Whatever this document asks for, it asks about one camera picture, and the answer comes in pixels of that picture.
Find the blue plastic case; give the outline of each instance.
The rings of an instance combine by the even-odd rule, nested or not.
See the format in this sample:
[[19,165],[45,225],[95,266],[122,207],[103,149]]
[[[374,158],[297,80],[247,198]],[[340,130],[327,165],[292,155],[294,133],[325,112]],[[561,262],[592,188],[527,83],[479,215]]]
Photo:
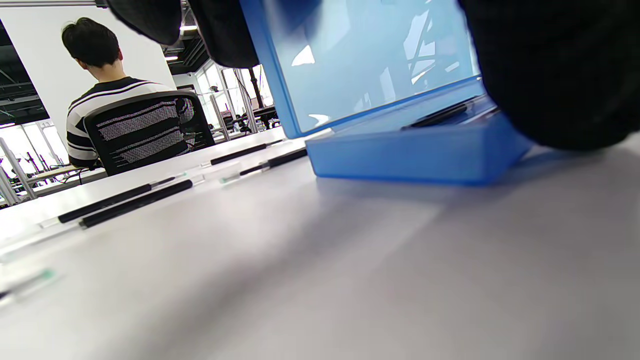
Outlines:
[[240,2],[286,135],[332,129],[318,176],[489,184],[531,148],[503,115],[401,130],[484,93],[456,0]]

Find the black mesh chair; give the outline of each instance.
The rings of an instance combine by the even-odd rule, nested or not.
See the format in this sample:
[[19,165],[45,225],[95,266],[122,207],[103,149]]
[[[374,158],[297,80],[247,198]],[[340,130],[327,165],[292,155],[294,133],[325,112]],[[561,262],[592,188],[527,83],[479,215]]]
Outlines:
[[140,95],[93,110],[84,128],[109,176],[215,145],[197,95]]

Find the striped shirt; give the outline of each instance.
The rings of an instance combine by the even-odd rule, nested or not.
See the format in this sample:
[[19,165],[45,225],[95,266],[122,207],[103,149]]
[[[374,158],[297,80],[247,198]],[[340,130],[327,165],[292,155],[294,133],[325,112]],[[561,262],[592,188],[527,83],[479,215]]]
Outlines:
[[69,107],[67,115],[69,162],[77,167],[92,167],[98,160],[98,154],[84,129],[84,117],[91,111],[130,97],[172,90],[162,84],[129,77],[97,83]]

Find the black ceiling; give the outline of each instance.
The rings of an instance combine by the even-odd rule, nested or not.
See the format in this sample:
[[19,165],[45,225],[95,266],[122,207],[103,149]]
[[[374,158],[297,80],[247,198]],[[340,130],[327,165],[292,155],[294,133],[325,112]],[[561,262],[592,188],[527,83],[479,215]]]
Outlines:
[[[182,23],[196,23],[186,0],[182,2]],[[172,46],[163,46],[163,51],[165,56],[178,56],[177,60],[169,61],[169,69],[173,75],[196,72],[209,59],[197,30],[183,31],[180,40]]]
[[47,110],[0,22],[0,125],[48,118]]
[[[195,24],[186,1],[183,17],[185,25]],[[183,32],[175,45],[163,46],[163,52],[165,56],[178,56],[168,62],[173,75],[196,72],[209,59],[197,30]],[[0,21],[0,125],[45,119],[49,119],[49,114]]]

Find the black hair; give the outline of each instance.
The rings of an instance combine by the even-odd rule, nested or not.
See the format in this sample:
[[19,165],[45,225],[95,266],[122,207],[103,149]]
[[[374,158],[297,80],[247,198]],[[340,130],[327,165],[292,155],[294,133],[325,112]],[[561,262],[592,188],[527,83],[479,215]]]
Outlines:
[[118,38],[105,25],[81,17],[65,26],[62,42],[74,59],[95,67],[111,65],[118,59]]

